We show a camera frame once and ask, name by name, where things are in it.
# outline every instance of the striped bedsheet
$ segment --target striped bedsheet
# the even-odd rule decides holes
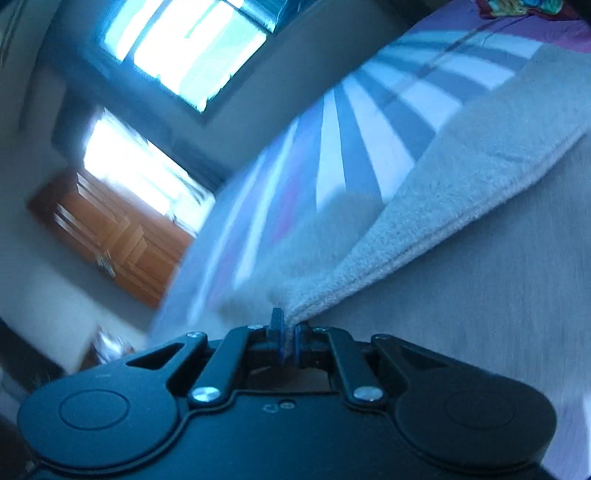
[[[152,341],[196,328],[203,311],[335,193],[387,202],[449,120],[511,79],[543,43],[591,52],[591,31],[582,21],[487,21],[470,0],[454,0],[347,75],[218,196]]]

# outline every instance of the wooden door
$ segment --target wooden door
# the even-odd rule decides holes
[[[29,208],[64,242],[136,298],[156,307],[193,238],[131,192],[66,170]]]

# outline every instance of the door handle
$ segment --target door handle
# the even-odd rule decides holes
[[[97,254],[95,256],[96,266],[99,268],[101,272],[110,276],[111,278],[115,278],[115,269],[111,264],[111,255],[108,251],[104,254]]]

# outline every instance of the bright window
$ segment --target bright window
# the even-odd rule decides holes
[[[267,39],[244,0],[127,0],[102,47],[126,57],[199,112]]]
[[[104,111],[86,146],[84,167],[115,189],[126,189],[192,235],[215,198],[158,148]]]

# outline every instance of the colorful pillow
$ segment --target colorful pillow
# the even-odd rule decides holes
[[[482,18],[538,15],[547,20],[573,20],[579,16],[564,0],[476,0]]]

